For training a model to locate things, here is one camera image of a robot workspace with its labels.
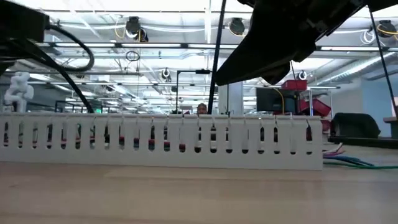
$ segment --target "blue wire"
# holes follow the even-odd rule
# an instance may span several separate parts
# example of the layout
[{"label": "blue wire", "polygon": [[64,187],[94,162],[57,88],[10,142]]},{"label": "blue wire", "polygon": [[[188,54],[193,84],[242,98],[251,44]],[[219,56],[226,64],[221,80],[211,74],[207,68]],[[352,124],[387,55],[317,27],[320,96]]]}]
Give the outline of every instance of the blue wire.
[{"label": "blue wire", "polygon": [[324,159],[336,159],[336,160],[345,160],[345,161],[354,161],[354,162],[359,162],[367,166],[374,166],[371,163],[362,161],[361,159],[351,157],[351,156],[323,156]]}]

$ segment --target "white robot figure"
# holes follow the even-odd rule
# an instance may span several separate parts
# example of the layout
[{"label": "white robot figure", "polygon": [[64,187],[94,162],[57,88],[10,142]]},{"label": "white robot figure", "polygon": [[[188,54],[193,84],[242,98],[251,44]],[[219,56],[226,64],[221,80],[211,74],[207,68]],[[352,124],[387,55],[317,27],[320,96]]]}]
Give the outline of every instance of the white robot figure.
[{"label": "white robot figure", "polygon": [[26,112],[26,100],[33,99],[34,89],[27,84],[30,78],[29,72],[16,72],[15,76],[11,78],[9,89],[4,95],[4,102],[6,105],[11,105],[17,102],[17,112]]}]

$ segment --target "yellow cable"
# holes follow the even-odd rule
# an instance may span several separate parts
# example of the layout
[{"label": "yellow cable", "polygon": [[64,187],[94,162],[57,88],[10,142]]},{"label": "yellow cable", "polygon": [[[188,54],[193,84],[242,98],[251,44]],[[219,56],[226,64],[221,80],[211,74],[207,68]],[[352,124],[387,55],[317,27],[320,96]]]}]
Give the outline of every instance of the yellow cable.
[{"label": "yellow cable", "polygon": [[280,97],[282,98],[282,114],[285,114],[285,100],[283,94],[276,88],[273,88],[276,92],[279,93]]},{"label": "yellow cable", "polygon": [[398,34],[398,32],[388,32],[388,31],[382,30],[382,29],[380,29],[380,26],[381,26],[381,24],[379,24],[379,25],[377,26],[377,29],[378,29],[378,31],[380,31],[380,32],[383,32],[383,33],[385,33],[385,34]]},{"label": "yellow cable", "polygon": [[119,22],[119,20],[120,20],[120,18],[118,18],[117,19],[117,21],[116,21],[116,23],[115,23],[115,28],[114,28],[114,33],[117,35],[117,37],[119,37],[120,39],[124,39],[124,36],[126,35],[126,28],[123,28],[123,36],[120,36],[119,34],[118,34],[118,28],[117,28],[117,26],[118,26],[118,22]]}]

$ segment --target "ceiling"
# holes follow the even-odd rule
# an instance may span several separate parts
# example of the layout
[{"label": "ceiling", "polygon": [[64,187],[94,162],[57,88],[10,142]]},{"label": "ceiling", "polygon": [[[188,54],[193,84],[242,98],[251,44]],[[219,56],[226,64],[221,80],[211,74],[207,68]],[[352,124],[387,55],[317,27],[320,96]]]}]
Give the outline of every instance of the ceiling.
[{"label": "ceiling", "polygon": [[[149,43],[189,43],[189,44],[214,44],[218,20],[220,16],[221,0],[191,1],[191,0],[17,0],[20,4],[38,9],[48,14],[54,23],[59,23],[64,29],[71,32],[86,43],[134,43],[135,40],[128,36],[123,37],[123,28],[115,29],[122,25],[129,16],[139,16],[141,26],[145,29]],[[246,28],[249,27],[251,18],[250,7],[228,0],[226,14],[223,21],[221,44],[239,44],[243,37],[232,34],[228,24],[234,17],[243,19]],[[398,6],[374,13],[377,21],[391,20],[398,24]],[[322,46],[375,46],[376,43],[364,43],[364,29],[371,26],[368,9],[364,8],[349,18],[334,34],[324,37],[317,42]],[[397,46],[393,37],[381,39],[387,46]],[[49,32],[45,37],[46,42],[70,42],[66,37],[56,32]],[[288,46],[289,43],[269,43]],[[57,55],[52,55],[58,63],[69,66],[82,66],[88,59],[82,49],[73,47],[56,47]],[[211,69],[213,66],[212,49],[115,49],[105,47],[92,47],[95,54],[95,66],[91,72],[95,75],[76,76],[71,73],[76,82],[102,82],[110,83],[141,83],[142,85],[117,86],[115,91],[107,91],[101,85],[83,86],[87,97],[111,97],[115,100],[103,100],[103,103],[125,111],[140,111],[141,113],[167,113],[175,109],[175,92],[171,86],[152,86],[153,83],[165,83],[162,71],[170,71],[171,83],[177,79],[177,70]],[[141,59],[129,62],[125,59],[126,52],[133,50],[140,54]],[[233,50],[221,50],[218,65],[220,66]],[[332,71],[358,60],[367,60],[376,57],[377,52],[314,52],[301,63],[294,62],[295,71],[306,71],[311,74],[311,81],[324,78]],[[57,74],[46,73],[47,69],[39,64],[21,61],[13,70],[20,70],[28,66],[36,79],[62,82]],[[293,79],[289,73],[282,81]],[[180,83],[194,83],[199,86],[183,86],[178,89],[182,95],[180,105],[196,108],[199,103],[207,103],[211,75],[195,73],[181,73]],[[259,78],[248,80],[248,84],[265,83]],[[57,85],[73,100],[75,96],[70,90],[65,90],[66,85]],[[245,111],[251,111],[256,104],[255,89],[244,88],[246,96]]]}]

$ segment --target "computer monitor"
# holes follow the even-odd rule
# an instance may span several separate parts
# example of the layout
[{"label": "computer monitor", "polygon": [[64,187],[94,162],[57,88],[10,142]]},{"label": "computer monitor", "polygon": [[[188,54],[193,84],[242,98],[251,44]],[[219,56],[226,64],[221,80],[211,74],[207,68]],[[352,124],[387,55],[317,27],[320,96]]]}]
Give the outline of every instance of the computer monitor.
[{"label": "computer monitor", "polygon": [[[296,97],[294,90],[278,89],[284,96],[285,112],[296,113]],[[256,88],[257,111],[280,111],[282,112],[282,98],[272,88]]]}]

